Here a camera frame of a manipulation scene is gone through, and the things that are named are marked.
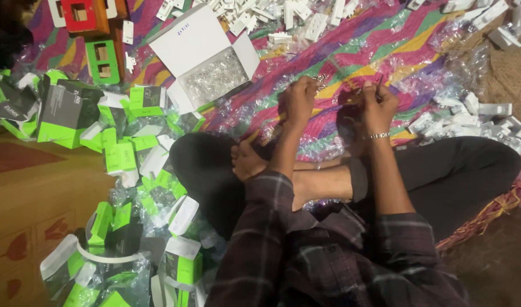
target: silver bracelet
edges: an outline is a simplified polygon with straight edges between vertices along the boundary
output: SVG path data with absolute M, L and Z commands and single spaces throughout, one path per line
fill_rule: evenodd
M 387 138 L 389 136 L 389 132 L 371 134 L 369 136 L 363 136 L 364 140 L 368 139 L 379 139 L 379 138 Z

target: shirt sleeve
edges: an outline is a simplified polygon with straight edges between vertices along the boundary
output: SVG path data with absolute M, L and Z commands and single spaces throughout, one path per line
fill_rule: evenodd
M 262 306 L 273 298 L 293 185 L 276 171 L 246 183 L 246 206 L 230 238 L 205 306 Z
M 414 284 L 420 297 L 440 306 L 468 305 L 465 288 L 445 271 L 431 226 L 423 217 L 417 213 L 381 216 L 376 235 L 379 263 Z

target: plaid shirt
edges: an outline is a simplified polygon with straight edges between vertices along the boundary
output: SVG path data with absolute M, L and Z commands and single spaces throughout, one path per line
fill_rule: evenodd
M 246 201 L 205 306 L 466 306 L 416 213 L 367 225 L 346 206 L 317 222 L 291 212 L 293 185 L 264 171 Z

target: open cardboard box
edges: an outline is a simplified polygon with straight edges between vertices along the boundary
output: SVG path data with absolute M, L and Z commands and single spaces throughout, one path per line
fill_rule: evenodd
M 179 107 L 179 114 L 196 111 L 209 103 L 191 101 L 184 87 L 184 79 L 189 71 L 207 65 L 218 54 L 233 49 L 248 79 L 222 95 L 229 97 L 251 84 L 253 74 L 261 62 L 247 35 L 240 36 L 233 45 L 230 44 L 217 16 L 205 3 L 188 10 L 147 40 L 147 43 L 176 78 L 167 93 L 171 101 Z

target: black pants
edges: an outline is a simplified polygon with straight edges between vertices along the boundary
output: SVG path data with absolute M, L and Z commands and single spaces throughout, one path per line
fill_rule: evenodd
M 245 206 L 243 184 L 232 172 L 230 147 L 235 144 L 230 138 L 194 133 L 179 138 L 170 150 L 175 175 L 226 239 Z M 520 156 L 510 147 L 472 136 L 399 150 L 395 157 L 412 204 L 433 227 L 436 241 L 509 191 L 521 169 Z M 370 222 L 370 160 L 352 158 L 349 167 L 354 194 L 350 208 Z

